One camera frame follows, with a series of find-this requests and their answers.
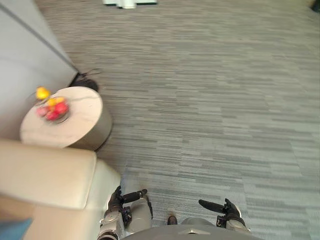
baseboard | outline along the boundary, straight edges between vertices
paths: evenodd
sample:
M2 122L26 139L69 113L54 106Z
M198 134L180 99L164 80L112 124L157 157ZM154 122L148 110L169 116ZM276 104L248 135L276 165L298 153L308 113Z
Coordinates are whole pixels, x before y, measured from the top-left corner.
M137 6L140 6L140 5L157 5L158 3L157 2L138 2L136 3Z

round side table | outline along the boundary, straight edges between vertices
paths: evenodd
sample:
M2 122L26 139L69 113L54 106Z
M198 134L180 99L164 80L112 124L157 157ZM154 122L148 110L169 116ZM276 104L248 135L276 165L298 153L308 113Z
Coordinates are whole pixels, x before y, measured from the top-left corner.
M60 89L52 96L67 99L68 119L57 124L47 122L37 116L36 108L32 107L20 127L20 138L24 144L94 151L107 140L112 117L96 91L73 86Z

beige armchair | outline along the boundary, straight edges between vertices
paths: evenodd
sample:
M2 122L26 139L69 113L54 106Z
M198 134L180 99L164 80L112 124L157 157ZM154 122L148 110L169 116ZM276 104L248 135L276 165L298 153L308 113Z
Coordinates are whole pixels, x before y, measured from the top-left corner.
M31 217L24 240L95 240L120 179L93 151L0 139L0 221Z

red fruit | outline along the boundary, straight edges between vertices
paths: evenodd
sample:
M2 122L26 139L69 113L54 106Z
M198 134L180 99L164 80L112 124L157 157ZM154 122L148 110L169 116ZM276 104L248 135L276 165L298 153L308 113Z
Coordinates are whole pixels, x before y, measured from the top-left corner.
M49 109L46 106L41 106L36 109L36 114L38 114L40 117L45 116L48 112Z
M59 114L65 114L68 111L68 108L68 105L63 101L55 105L54 111L58 112Z
M50 111L45 115L45 118L49 121L54 121L59 117L59 113L56 111Z

wall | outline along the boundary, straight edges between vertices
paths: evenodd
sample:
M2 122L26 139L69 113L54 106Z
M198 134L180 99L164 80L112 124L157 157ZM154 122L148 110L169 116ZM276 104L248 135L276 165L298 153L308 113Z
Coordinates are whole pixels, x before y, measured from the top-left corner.
M0 0L68 58L32 0ZM0 137L19 139L36 87L52 92L69 85L77 71L0 9Z

